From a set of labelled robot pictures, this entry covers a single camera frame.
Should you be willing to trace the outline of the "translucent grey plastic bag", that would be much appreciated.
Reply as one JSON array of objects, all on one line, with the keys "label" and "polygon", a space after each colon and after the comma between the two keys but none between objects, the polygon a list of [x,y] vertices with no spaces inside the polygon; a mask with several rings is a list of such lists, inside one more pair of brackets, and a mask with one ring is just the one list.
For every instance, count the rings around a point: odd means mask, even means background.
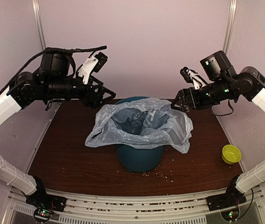
[{"label": "translucent grey plastic bag", "polygon": [[190,148],[193,123],[186,113],[171,108],[168,100],[144,98],[104,105],[85,141],[87,147],[122,144],[136,149],[171,145],[182,154]]}]

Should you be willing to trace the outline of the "teal plastic trash bin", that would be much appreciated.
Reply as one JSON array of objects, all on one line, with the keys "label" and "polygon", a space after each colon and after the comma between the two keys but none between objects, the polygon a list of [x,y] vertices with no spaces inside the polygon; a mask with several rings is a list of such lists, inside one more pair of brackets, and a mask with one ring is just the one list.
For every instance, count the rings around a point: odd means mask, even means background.
[{"label": "teal plastic trash bin", "polygon": [[[148,111],[130,106],[121,111],[124,122],[118,122],[120,128],[128,134],[141,136]],[[120,163],[130,173],[143,173],[156,168],[161,161],[165,146],[155,148],[135,148],[125,144],[117,144],[117,156]]]}]

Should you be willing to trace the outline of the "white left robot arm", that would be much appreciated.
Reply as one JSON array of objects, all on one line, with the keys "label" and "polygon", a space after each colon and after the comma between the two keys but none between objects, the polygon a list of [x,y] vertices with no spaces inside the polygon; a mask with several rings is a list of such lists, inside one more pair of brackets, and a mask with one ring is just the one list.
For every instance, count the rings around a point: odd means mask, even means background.
[{"label": "white left robot arm", "polygon": [[[87,82],[80,77],[58,76],[45,76],[42,80],[37,73],[23,72],[0,94],[0,126],[37,100],[49,105],[56,101],[79,99],[84,106],[97,108],[115,96],[115,92],[104,87],[103,82],[93,76]],[[1,155],[0,180],[32,197],[40,207],[50,203],[50,196],[39,178],[20,171]]]}]

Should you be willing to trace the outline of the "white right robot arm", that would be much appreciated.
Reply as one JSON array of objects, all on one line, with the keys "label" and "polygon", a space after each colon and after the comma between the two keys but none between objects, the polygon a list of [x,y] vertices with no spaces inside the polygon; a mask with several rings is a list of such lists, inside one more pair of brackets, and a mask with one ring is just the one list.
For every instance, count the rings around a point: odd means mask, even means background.
[{"label": "white right robot arm", "polygon": [[254,67],[244,67],[229,77],[233,68],[217,69],[216,81],[205,80],[187,67],[180,74],[189,84],[178,91],[171,103],[181,112],[210,109],[227,103],[229,110],[223,117],[224,131],[232,143],[244,151],[241,162],[245,172],[234,177],[223,194],[222,201],[232,206],[240,194],[265,183],[265,77]]}]

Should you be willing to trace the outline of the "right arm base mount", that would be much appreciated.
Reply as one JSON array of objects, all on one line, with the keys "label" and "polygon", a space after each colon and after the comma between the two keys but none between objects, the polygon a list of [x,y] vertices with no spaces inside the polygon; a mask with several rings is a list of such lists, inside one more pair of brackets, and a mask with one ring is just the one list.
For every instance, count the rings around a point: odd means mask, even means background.
[{"label": "right arm base mount", "polygon": [[239,205],[247,201],[244,193],[241,193],[236,189],[236,182],[239,176],[235,176],[229,183],[226,191],[223,194],[213,195],[206,198],[207,206],[209,211],[220,210],[221,217],[224,221],[233,222],[239,221],[242,217],[246,215],[250,209],[253,200],[254,192],[251,189],[252,198],[247,210],[241,214]]}]

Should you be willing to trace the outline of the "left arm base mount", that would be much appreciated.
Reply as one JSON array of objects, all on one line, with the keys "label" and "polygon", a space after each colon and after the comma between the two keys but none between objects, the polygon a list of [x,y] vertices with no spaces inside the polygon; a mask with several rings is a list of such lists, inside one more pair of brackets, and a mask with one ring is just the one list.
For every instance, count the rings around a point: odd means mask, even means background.
[{"label": "left arm base mount", "polygon": [[38,224],[43,224],[51,219],[55,211],[64,211],[67,198],[48,194],[42,180],[38,177],[33,178],[36,182],[36,191],[31,195],[26,195],[23,192],[22,194],[25,196],[27,204],[36,207],[33,213],[35,221]]}]

